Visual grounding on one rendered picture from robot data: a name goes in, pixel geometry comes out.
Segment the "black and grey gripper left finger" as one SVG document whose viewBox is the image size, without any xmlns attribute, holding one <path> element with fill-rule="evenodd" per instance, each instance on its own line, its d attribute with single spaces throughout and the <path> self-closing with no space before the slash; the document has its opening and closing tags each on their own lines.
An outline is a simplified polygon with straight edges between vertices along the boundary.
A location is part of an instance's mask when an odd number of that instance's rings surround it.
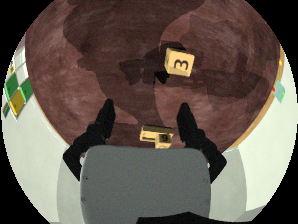
<svg viewBox="0 0 298 224">
<path fill-rule="evenodd" d="M 98 117 L 99 116 L 99 117 Z M 82 165 L 80 159 L 87 150 L 96 145 L 106 145 L 105 141 L 111 137 L 116 113 L 113 100 L 106 99 L 102 110 L 100 109 L 94 124 L 87 127 L 86 132 L 77 137 L 63 154 L 63 160 L 80 182 Z M 91 144 L 90 144 L 91 143 Z"/>
</svg>

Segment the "yellow number cube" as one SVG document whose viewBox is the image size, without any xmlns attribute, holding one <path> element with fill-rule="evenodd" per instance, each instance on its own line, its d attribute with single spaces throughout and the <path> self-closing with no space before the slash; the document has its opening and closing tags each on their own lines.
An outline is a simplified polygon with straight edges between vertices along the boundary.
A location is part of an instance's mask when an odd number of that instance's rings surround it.
<svg viewBox="0 0 298 224">
<path fill-rule="evenodd" d="M 168 74 L 190 76 L 194 55 L 174 48 L 167 48 L 165 68 Z"/>
<path fill-rule="evenodd" d="M 170 135 L 157 134 L 155 138 L 156 148 L 168 148 L 171 145 Z"/>
</svg>

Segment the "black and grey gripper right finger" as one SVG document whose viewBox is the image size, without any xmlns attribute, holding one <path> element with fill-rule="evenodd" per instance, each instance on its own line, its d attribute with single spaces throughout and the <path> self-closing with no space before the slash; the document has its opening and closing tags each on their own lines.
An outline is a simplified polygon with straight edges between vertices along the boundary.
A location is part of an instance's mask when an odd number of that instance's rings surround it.
<svg viewBox="0 0 298 224">
<path fill-rule="evenodd" d="M 223 168 L 227 164 L 227 160 L 217 150 L 217 146 L 207 137 L 202 129 L 198 129 L 193 113 L 189 108 L 188 103 L 182 103 L 176 117 L 180 140 L 185 143 L 184 148 L 193 148 L 202 151 L 205 158 L 208 160 L 210 182 L 217 178 Z M 201 149 L 200 149 L 201 148 Z"/>
</svg>

